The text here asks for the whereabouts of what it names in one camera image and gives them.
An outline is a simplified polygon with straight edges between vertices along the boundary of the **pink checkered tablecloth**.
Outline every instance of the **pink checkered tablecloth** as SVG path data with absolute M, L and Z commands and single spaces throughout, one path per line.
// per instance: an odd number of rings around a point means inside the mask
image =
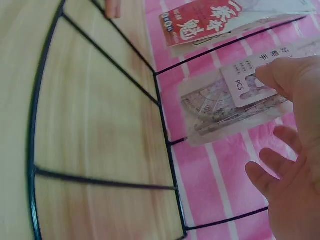
M 147 28 L 152 45 L 156 71 L 212 49 L 206 46 L 181 57 L 171 57 L 166 47 L 159 15 L 190 0 L 145 0 Z M 313 3 L 320 10 L 320 3 Z M 279 45 L 320 34 L 320 16 L 284 25 L 242 40 L 220 50 L 185 63 L 158 77 L 170 140 L 186 136 L 178 96 L 178 84 L 186 77 L 198 76 L 249 55 L 265 52 Z M 268 206 L 266 199 L 249 181 L 245 164 L 259 162 L 259 151 L 269 147 L 287 158 L 295 154 L 273 136 L 276 125 L 295 127 L 293 113 L 272 122 L 230 136 L 215 143 L 190 147 L 187 142 L 172 147 L 186 225 L 194 227 L 233 218 Z M 188 232 L 188 240 L 271 240 L 268 212 L 236 221 Z

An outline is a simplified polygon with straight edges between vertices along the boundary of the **human hand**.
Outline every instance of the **human hand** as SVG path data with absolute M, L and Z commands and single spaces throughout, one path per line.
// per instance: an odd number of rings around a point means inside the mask
M 105 16 L 109 19 L 120 18 L 121 0 L 105 0 Z
M 297 130 L 274 135 L 298 155 L 290 161 L 269 148 L 261 160 L 280 178 L 254 162 L 245 166 L 254 186 L 269 202 L 269 222 L 277 240 L 320 239 L 320 57 L 279 58 L 257 68 L 256 77 L 293 102 Z

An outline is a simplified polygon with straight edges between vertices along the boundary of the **black metal wire frame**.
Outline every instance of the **black metal wire frame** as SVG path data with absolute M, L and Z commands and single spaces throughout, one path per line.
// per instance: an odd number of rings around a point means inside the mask
M 100 6 L 96 0 L 88 0 L 92 2 L 94 6 L 97 7 L 97 9 L 100 11 L 102 15 L 104 14 L 104 9 L 102 6 Z M 118 187 L 118 188 L 133 188 L 133 189 L 146 189 L 146 190 L 158 190 L 158 191 L 174 191 L 175 196 L 176 196 L 176 201 L 177 201 L 177 206 L 179 210 L 179 216 L 181 220 L 181 227 L 183 230 L 183 236 L 180 237 L 177 240 L 182 240 L 185 239 L 188 235 L 187 231 L 192 231 L 196 229 L 202 229 L 202 228 L 207 228 L 211 226 L 216 226 L 219 224 L 224 224 L 228 223 L 231 221 L 239 220 L 242 218 L 246 218 L 258 213 L 261 213 L 263 211 L 267 211 L 268 207 L 252 211 L 243 215 L 239 215 L 233 218 L 221 220 L 221 221 L 216 221 L 204 225 L 198 225 L 198 226 L 193 226 L 189 227 L 186 226 L 185 224 L 185 217 L 184 217 L 184 212 L 183 212 L 183 206 L 181 203 L 181 198 L 179 194 L 179 187 L 178 187 L 178 182 L 177 182 L 177 176 L 175 172 L 175 167 L 174 167 L 174 162 L 173 162 L 173 156 L 172 156 L 172 150 L 171 147 L 179 144 L 183 141 L 186 140 L 186 138 L 181 138 L 176 141 L 169 141 L 168 139 L 168 133 L 166 129 L 166 123 L 165 123 L 165 117 L 164 117 L 164 110 L 163 106 L 161 104 L 161 95 L 160 95 L 160 90 L 159 90 L 159 84 L 158 84 L 158 79 L 157 76 L 167 72 L 169 70 L 172 70 L 182 64 L 185 64 L 189 61 L 192 61 L 196 58 L 200 58 L 204 56 L 205 54 L 211 53 L 213 51 L 216 51 L 218 49 L 224 48 L 226 46 L 229 46 L 233 43 L 239 42 L 241 40 L 247 39 L 249 37 L 255 36 L 257 34 L 266 32 L 268 30 L 271 30 L 273 28 L 277 28 L 286 24 L 290 24 L 296 20 L 291 20 L 282 24 L 275 25 L 270 28 L 266 28 L 262 31 L 258 31 L 256 33 L 250 34 L 246 37 L 239 38 L 237 40 L 231 41 L 229 43 L 226 43 L 222 46 L 213 48 L 209 51 L 206 51 L 204 53 L 198 54 L 194 57 L 188 58 L 185 61 L 182 61 L 178 64 L 175 64 L 171 67 L 168 67 L 166 69 L 163 69 L 159 72 L 156 72 L 153 67 L 148 63 L 148 61 L 142 56 L 142 54 L 137 50 L 137 48 L 131 43 L 131 41 L 125 36 L 125 34 L 117 27 L 117 25 L 111 20 L 107 19 L 112 26 L 116 29 L 116 31 L 121 35 L 121 37 L 127 42 L 127 44 L 132 48 L 132 50 L 140 57 L 140 59 L 146 64 L 146 66 L 150 69 L 150 71 L 153 73 L 153 80 L 154 80 L 154 85 L 156 89 L 156 96 L 157 99 L 155 99 L 153 96 L 151 96 L 123 67 L 121 67 L 107 52 L 105 52 L 92 38 L 90 38 L 69 16 L 67 16 L 64 13 L 64 5 L 66 3 L 66 0 L 61 0 L 56 13 L 53 17 L 52 24 L 49 28 L 48 34 L 46 36 L 44 46 L 42 49 L 42 53 L 39 59 L 39 64 L 37 68 L 37 72 L 35 75 L 35 81 L 34 81 L 34 87 L 33 87 L 33 92 L 32 92 L 32 100 L 31 100 L 31 105 L 30 105 L 30 116 L 29 116 L 29 129 L 28 129 L 28 148 L 27 148 L 27 182 L 28 182 L 28 198 L 29 198 L 29 208 L 30 208 L 30 215 L 31 215 L 31 222 L 33 226 L 33 234 L 34 238 L 36 240 L 42 240 L 42 234 L 41 234 L 41 229 L 40 229 L 40 223 L 39 223 L 39 218 L 38 218 L 38 212 L 37 212 L 37 203 L 36 203 L 36 189 L 35 189 L 35 177 L 36 175 L 42 176 L 42 177 L 47 177 L 47 178 L 53 178 L 53 179 L 59 179 L 61 181 L 68 181 L 68 182 L 75 182 L 78 184 L 89 184 L 89 185 L 100 185 L 100 186 L 107 186 L 107 187 Z M 58 23 L 59 18 L 62 17 L 65 21 L 67 21 L 74 29 L 83 37 L 85 38 L 90 44 L 92 44 L 103 56 L 105 56 L 120 72 L 122 72 L 136 87 L 146 96 L 148 97 L 154 104 L 156 104 L 159 107 L 160 111 L 160 118 L 161 118 L 161 123 L 162 123 L 162 130 L 163 130 L 163 135 L 165 139 L 165 145 L 166 145 L 166 150 L 168 154 L 168 160 L 169 160 L 169 165 L 170 165 L 170 171 L 172 175 L 172 180 L 173 180 L 173 186 L 161 186 L 161 185 L 152 185 L 152 184 L 135 184 L 135 183 L 126 183 L 126 182 L 115 182 L 115 181 L 108 181 L 108 180 L 103 180 L 103 179 L 94 179 L 94 178 L 88 178 L 88 177 L 83 177 L 83 176 L 77 176 L 77 175 L 68 175 L 68 174 L 63 174 L 63 173 L 58 173 L 58 172 L 52 172 L 48 171 L 45 169 L 41 169 L 38 166 L 35 165 L 35 134 L 36 134 L 36 121 L 37 121 L 37 111 L 38 111 L 38 102 L 39 102 L 39 96 L 40 96 L 40 90 L 41 90 L 41 83 L 43 79 L 43 74 L 45 71 L 45 66 L 46 66 L 46 61 L 50 49 L 50 45 L 52 42 L 52 38 Z

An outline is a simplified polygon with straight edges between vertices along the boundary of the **printed label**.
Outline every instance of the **printed label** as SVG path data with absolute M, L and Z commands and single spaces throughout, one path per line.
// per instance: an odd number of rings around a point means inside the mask
M 242 10 L 233 0 L 196 0 L 165 12 L 160 16 L 160 22 L 167 46 L 194 42 L 218 34 Z
M 274 50 L 250 56 L 242 61 L 221 68 L 234 104 L 237 108 L 256 103 L 277 94 L 257 79 L 255 72 L 259 66 L 266 65 L 277 58 L 292 58 L 292 45 L 281 46 Z

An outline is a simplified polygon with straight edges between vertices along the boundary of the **white label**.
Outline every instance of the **white label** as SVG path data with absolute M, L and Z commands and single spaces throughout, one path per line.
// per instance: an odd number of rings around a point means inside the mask
M 274 96 L 277 92 L 256 78 L 256 68 L 277 58 L 292 58 L 294 48 L 290 44 L 274 50 L 250 56 L 242 61 L 221 68 L 221 72 L 237 108 L 242 108 Z

